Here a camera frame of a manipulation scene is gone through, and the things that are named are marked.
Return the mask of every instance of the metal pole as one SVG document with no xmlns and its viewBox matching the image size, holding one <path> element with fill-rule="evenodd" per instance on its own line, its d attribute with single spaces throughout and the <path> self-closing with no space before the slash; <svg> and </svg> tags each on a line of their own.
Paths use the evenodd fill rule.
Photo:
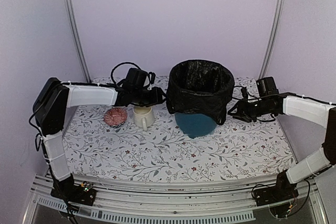
<svg viewBox="0 0 336 224">
<path fill-rule="evenodd" d="M 64 1 L 65 1 L 65 6 L 68 12 L 69 20 L 70 20 L 70 27 L 71 27 L 72 36 L 75 42 L 80 66 L 82 68 L 83 75 L 85 77 L 86 82 L 91 82 L 89 69 L 88 69 L 88 66 L 87 66 L 87 63 L 86 63 L 86 60 L 83 54 L 83 48 L 82 48 L 82 45 L 79 39 L 79 33 L 78 33 L 76 20 L 75 20 L 75 14 L 73 12 L 74 8 L 72 6 L 72 0 L 64 0 Z"/>
<path fill-rule="evenodd" d="M 277 35 L 279 23 L 280 23 L 280 16 L 281 16 L 282 7 L 284 5 L 284 1 L 285 0 L 277 0 L 277 7 L 276 7 L 274 19 L 273 19 L 272 30 L 271 30 L 271 34 L 269 36 L 264 61 L 262 63 L 261 71 L 260 71 L 260 74 L 259 74 L 259 79 L 265 77 L 265 75 L 267 73 L 267 68 L 269 66 L 269 62 L 270 62 L 270 59 L 271 59 L 274 43 L 275 43 L 275 40 L 276 40 L 276 35 Z"/>
</svg>

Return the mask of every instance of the floral tablecloth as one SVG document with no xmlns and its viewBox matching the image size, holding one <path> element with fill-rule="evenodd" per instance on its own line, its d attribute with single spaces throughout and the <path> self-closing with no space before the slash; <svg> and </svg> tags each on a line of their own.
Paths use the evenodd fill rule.
<svg viewBox="0 0 336 224">
<path fill-rule="evenodd" d="M 235 82 L 258 95 L 254 79 Z M 168 77 L 156 79 L 156 86 L 166 90 L 167 84 Z M 234 96 L 241 97 L 239 88 Z M 127 107 L 128 119 L 120 128 L 106 125 L 103 116 L 110 108 L 77 109 L 64 138 L 73 173 L 143 182 L 204 182 L 276 174 L 294 164 L 277 121 L 245 123 L 227 116 L 212 134 L 191 139 L 181 132 L 165 104 L 154 107 L 156 120 L 147 132 L 133 123 L 132 106 Z"/>
</svg>

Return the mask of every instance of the white wall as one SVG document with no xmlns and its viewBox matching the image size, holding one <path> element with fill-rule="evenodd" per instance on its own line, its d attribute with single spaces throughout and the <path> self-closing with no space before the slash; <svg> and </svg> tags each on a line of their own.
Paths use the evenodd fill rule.
<svg viewBox="0 0 336 224">
<path fill-rule="evenodd" d="M 73 6 L 93 78 L 109 76 L 122 61 L 168 74 L 197 58 L 257 77 L 276 0 L 73 0 Z"/>
<path fill-rule="evenodd" d="M 28 125 L 46 80 L 84 81 L 63 0 L 0 0 L 0 223 L 20 223 L 46 170 Z"/>
<path fill-rule="evenodd" d="M 285 0 L 268 76 L 281 91 L 336 101 L 336 0 Z M 319 148 L 325 130 L 280 117 L 299 160 Z M 336 170 L 316 179 L 330 223 L 336 223 Z"/>
</svg>

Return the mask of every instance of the black cable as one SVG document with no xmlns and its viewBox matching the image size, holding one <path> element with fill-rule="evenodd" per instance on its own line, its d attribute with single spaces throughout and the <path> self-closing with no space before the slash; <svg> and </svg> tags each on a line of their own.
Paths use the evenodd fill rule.
<svg viewBox="0 0 336 224">
<path fill-rule="evenodd" d="M 241 85 L 237 85 L 237 86 L 234 86 L 234 88 L 242 88 L 242 89 L 246 89 L 246 92 L 247 94 L 250 96 L 250 97 L 253 97 L 255 99 L 259 99 L 259 97 L 256 97 L 255 95 L 252 95 L 250 92 L 247 91 L 247 88 L 244 87 L 244 86 L 241 86 Z M 245 100 L 245 98 L 236 98 L 236 97 L 232 97 L 232 99 L 234 100 Z"/>
<path fill-rule="evenodd" d="M 309 194 L 310 194 L 310 183 L 309 183 L 309 181 L 308 180 L 305 180 L 306 182 L 307 182 L 307 184 L 308 184 L 308 192 L 307 192 L 307 196 L 306 196 L 306 198 L 304 199 L 304 202 L 303 202 L 303 204 L 301 205 L 301 207 L 296 211 L 296 212 L 294 212 L 294 213 L 292 213 L 292 214 L 289 214 L 288 215 L 288 217 L 290 217 L 290 216 L 293 216 L 293 215 L 296 215 L 304 206 L 305 206 L 305 204 L 307 203 L 307 201 L 308 201 L 308 198 L 309 198 Z"/>
<path fill-rule="evenodd" d="M 276 119 L 275 119 L 275 117 L 274 117 L 274 114 L 272 113 L 271 115 L 271 118 L 273 118 L 273 119 L 271 119 L 271 120 L 262 120 L 262 119 L 257 119 L 259 122 L 262 122 L 262 123 L 269 123 L 269 122 L 274 122 Z"/>
<path fill-rule="evenodd" d="M 35 149 L 37 152 L 40 150 L 40 147 L 41 147 L 41 142 L 42 142 L 41 137 L 42 135 L 40 133 L 37 133 L 35 136 Z"/>
<path fill-rule="evenodd" d="M 54 177 L 54 174 L 52 173 L 52 169 L 49 165 L 49 171 L 50 171 L 50 175 L 53 178 L 53 181 L 57 181 L 57 179 Z M 62 200 L 64 201 L 65 205 L 67 206 L 67 214 L 68 214 L 68 220 L 70 220 L 70 222 L 72 224 L 78 224 L 75 215 L 73 213 L 73 211 L 78 211 L 78 207 L 74 207 L 72 204 L 69 203 L 69 201 L 67 200 L 66 196 L 63 195 L 63 193 L 61 192 L 61 189 L 59 188 L 59 185 L 57 183 L 53 183 L 55 190 L 57 191 L 57 193 L 59 194 L 59 196 L 62 198 Z"/>
<path fill-rule="evenodd" d="M 34 127 L 35 129 L 37 129 L 37 131 L 38 131 L 38 133 L 40 134 L 40 135 L 42 135 L 42 132 L 40 131 L 40 129 L 36 126 L 36 125 L 34 125 L 33 123 L 32 123 L 32 119 L 33 119 L 33 117 L 36 115 L 36 113 L 42 108 L 42 106 L 43 106 L 44 104 L 43 103 L 41 103 L 41 105 L 36 109 L 36 111 L 30 116 L 30 118 L 28 119 L 28 123 L 29 123 L 29 125 L 30 126 L 32 126 L 32 127 Z"/>
<path fill-rule="evenodd" d="M 268 186 L 268 185 L 264 185 L 264 184 L 257 184 L 257 185 L 255 185 L 255 186 L 252 188 L 252 191 L 251 191 L 251 196 L 252 196 L 252 198 L 253 198 L 254 200 L 256 200 L 257 198 L 254 197 L 254 195 L 253 195 L 253 191 L 254 191 L 254 189 L 256 189 L 257 187 L 261 187 L 261 186 L 265 186 L 265 187 L 270 188 L 270 186 Z"/>
<path fill-rule="evenodd" d="M 136 66 L 138 69 L 141 70 L 141 68 L 140 68 L 137 64 L 132 63 L 132 62 L 128 62 L 128 61 L 126 61 L 126 62 L 119 63 L 119 64 L 116 65 L 116 66 L 112 69 L 112 71 L 111 71 L 111 80 L 112 80 L 112 82 L 113 82 L 115 85 L 117 85 L 117 82 L 116 82 L 116 81 L 114 80 L 114 78 L 113 78 L 113 73 L 114 73 L 114 71 L 115 71 L 118 67 L 120 67 L 120 66 L 122 66 L 122 65 L 126 65 L 126 64 Z"/>
</svg>

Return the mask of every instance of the black garbage bag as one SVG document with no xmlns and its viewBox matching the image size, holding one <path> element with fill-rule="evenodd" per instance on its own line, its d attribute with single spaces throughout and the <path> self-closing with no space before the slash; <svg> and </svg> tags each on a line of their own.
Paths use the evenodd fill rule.
<svg viewBox="0 0 336 224">
<path fill-rule="evenodd" d="M 234 86 L 232 73 L 221 64 L 207 60 L 181 62 L 169 75 L 168 111 L 170 114 L 205 114 L 223 125 Z"/>
</svg>

